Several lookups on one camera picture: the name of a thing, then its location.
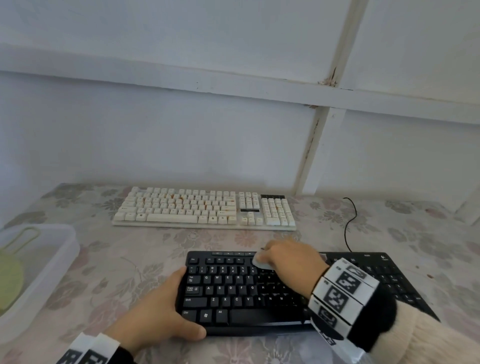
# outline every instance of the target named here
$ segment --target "plastic container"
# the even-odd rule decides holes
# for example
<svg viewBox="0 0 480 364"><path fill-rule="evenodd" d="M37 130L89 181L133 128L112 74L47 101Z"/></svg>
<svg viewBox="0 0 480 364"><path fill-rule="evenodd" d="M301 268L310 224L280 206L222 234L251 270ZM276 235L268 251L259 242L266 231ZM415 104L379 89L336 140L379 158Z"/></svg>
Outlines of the plastic container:
<svg viewBox="0 0 480 364"><path fill-rule="evenodd" d="M0 316L0 344L18 337L30 326L80 252L75 229L62 224L14 226L0 232L0 248L28 226L37 227L41 234L15 254L24 267L24 285L16 301ZM29 234L25 232L20 241L26 241Z"/></svg>

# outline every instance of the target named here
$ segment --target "person's right hand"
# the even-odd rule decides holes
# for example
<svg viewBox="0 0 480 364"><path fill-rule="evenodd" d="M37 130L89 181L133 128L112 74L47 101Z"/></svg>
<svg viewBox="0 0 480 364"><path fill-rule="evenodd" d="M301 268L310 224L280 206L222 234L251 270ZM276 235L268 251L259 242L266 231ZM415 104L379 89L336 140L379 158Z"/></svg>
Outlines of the person's right hand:
<svg viewBox="0 0 480 364"><path fill-rule="evenodd" d="M268 263L287 286L310 298L315 284L328 265L308 244L293 240L271 240L257 254L260 263Z"/></svg>

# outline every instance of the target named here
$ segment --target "person's left hand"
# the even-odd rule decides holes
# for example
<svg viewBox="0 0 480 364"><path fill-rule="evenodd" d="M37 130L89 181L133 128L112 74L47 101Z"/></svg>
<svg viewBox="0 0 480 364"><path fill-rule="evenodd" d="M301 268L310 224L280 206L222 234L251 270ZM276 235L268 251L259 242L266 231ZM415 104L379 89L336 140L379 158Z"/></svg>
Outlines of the person's left hand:
<svg viewBox="0 0 480 364"><path fill-rule="evenodd" d="M204 327L175 311L178 286L187 270L173 272L160 287L151 290L104 334L120 342L133 356L147 346L171 337L197 341L206 336Z"/></svg>

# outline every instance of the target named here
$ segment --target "black spacebar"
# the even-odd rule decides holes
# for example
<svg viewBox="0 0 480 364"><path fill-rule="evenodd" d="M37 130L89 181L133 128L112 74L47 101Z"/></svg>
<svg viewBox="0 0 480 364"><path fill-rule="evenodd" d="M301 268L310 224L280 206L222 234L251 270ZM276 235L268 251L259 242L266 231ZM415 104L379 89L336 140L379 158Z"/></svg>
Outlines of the black spacebar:
<svg viewBox="0 0 480 364"><path fill-rule="evenodd" d="M232 326L281 326L300 325L301 310L292 308L230 310Z"/></svg>

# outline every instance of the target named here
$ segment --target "spacebar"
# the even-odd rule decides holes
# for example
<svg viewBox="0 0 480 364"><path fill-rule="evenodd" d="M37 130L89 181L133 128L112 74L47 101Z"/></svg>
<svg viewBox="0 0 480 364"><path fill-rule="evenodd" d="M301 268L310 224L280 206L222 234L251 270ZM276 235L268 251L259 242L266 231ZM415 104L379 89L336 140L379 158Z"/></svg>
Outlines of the spacebar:
<svg viewBox="0 0 480 364"><path fill-rule="evenodd" d="M300 325L301 323L302 315L299 309L230 310L230 325L232 326L281 326Z"/></svg>
<svg viewBox="0 0 480 364"><path fill-rule="evenodd" d="M198 221L198 216L195 216L195 215L148 214L147 221L189 222L189 223L195 224Z"/></svg>

